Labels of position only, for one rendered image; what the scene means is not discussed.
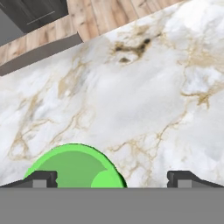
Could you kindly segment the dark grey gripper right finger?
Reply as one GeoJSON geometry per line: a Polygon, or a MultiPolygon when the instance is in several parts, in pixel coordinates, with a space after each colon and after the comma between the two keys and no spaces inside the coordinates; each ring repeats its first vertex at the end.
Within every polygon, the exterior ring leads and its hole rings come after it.
{"type": "Polygon", "coordinates": [[[217,187],[224,188],[224,185],[219,185],[207,180],[201,179],[191,171],[168,171],[167,172],[167,187],[168,188],[202,188],[202,187],[217,187]]]}

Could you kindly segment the dark grey cupboard run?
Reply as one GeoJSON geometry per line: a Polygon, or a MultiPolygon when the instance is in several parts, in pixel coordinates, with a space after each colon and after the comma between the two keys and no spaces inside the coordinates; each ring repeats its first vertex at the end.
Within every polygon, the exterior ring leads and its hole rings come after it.
{"type": "Polygon", "coordinates": [[[0,9],[23,33],[68,15],[67,0],[0,0],[0,9]]]}

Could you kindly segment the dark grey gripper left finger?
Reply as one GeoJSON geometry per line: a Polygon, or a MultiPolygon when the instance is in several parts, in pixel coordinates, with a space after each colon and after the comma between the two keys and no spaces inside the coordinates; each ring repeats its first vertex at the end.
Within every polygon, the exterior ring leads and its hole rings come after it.
{"type": "Polygon", "coordinates": [[[56,171],[34,171],[24,179],[2,185],[2,188],[57,188],[56,171]]]}

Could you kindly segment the green bowl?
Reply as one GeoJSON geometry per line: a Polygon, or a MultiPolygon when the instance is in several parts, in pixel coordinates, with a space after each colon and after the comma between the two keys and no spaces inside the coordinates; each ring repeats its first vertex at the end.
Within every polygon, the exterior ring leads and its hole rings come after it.
{"type": "Polygon", "coordinates": [[[25,173],[54,171],[58,188],[126,188],[122,174],[106,155],[82,143],[57,146],[42,155],[25,173]]]}

